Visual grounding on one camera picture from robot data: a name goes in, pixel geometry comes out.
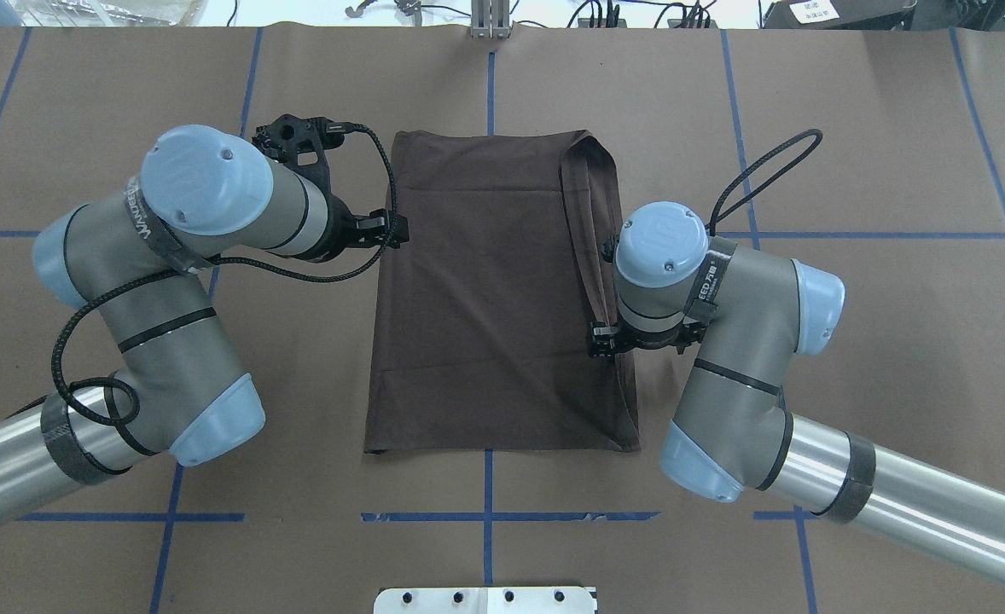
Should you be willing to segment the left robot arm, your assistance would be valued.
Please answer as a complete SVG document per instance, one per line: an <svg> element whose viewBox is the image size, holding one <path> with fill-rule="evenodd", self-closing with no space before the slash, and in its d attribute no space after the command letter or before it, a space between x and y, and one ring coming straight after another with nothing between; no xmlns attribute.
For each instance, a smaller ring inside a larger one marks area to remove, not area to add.
<svg viewBox="0 0 1005 614"><path fill-rule="evenodd" d="M198 466L264 428L253 377L200 275L239 264L318 283L226 250L327 262L374 248L378 261L408 241L382 145L388 206L355 215L335 197L326 152L347 135L371 129L283 115L244 139L180 125L123 190L36 237L36 275L73 314L51 347L51 392L0 422L0 525L164 452Z"/></svg>

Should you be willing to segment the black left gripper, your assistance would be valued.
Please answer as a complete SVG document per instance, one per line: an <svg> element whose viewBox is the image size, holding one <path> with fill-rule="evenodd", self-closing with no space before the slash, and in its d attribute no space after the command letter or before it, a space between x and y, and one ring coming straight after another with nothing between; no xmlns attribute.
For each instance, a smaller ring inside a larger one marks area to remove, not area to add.
<svg viewBox="0 0 1005 614"><path fill-rule="evenodd" d="M374 210L354 215L332 191L326 151L341 147L350 132L346 122L294 115L282 115L254 129L253 146L291 172L297 186L289 194L300 201L294 234L265 252L285 259L327 262L347 249L400 249L408 242L404 214Z"/></svg>

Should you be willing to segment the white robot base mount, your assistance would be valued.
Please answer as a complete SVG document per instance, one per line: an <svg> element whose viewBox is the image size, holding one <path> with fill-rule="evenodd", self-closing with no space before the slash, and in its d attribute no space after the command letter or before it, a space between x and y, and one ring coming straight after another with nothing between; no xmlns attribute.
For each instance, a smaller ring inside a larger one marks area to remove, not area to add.
<svg viewBox="0 0 1005 614"><path fill-rule="evenodd" d="M599 613L595 588L502 586L391 588L379 592L374 613Z"/></svg>

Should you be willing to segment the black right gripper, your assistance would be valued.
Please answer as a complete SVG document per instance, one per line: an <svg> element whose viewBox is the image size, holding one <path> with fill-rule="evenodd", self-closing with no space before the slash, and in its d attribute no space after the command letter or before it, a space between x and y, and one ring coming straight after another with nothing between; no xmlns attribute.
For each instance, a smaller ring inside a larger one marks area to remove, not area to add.
<svg viewBox="0 0 1005 614"><path fill-rule="evenodd" d="M614 269L616 319L589 323L588 357L662 347L682 353L700 343L708 322L688 311L709 247L709 240L685 240L682 247L659 247L651 240L605 241L601 259Z"/></svg>

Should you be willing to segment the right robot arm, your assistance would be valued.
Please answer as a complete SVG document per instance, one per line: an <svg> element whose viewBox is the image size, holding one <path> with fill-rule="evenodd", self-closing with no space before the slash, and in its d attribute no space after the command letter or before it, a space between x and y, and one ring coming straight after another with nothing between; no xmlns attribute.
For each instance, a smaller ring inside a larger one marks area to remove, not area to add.
<svg viewBox="0 0 1005 614"><path fill-rule="evenodd" d="M732 504L748 489L895 542L1005 587L1005 493L781 407L795 355L826 349L838 276L726 240L681 203L639 207L605 245L616 322L593 356L698 345L659 465Z"/></svg>

